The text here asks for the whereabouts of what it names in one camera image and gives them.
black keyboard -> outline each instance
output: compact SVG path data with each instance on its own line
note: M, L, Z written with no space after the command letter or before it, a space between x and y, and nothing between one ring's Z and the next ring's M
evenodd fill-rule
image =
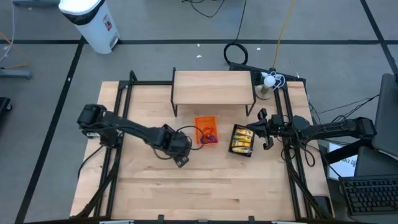
M252 66L247 66L247 65L241 65L238 63L233 63L231 62L229 64L229 70L230 71L250 71L251 78L253 79L254 85L261 85L262 84L262 75L261 72L266 72L270 73L269 70L262 69L262 68L256 68ZM305 86L305 79L304 78L297 78L295 76L291 75L286 75L283 73L278 72L278 74L281 74L285 77L286 81L301 81L304 83Z
M398 175L343 177L339 180L351 215L398 213Z

orange plastic container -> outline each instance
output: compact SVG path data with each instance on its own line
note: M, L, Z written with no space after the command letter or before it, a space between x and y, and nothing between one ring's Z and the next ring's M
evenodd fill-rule
M204 137L199 130L195 130L195 139L197 144L205 144L206 146L218 143L217 122L215 116L201 116L195 118L195 126L203 131Z

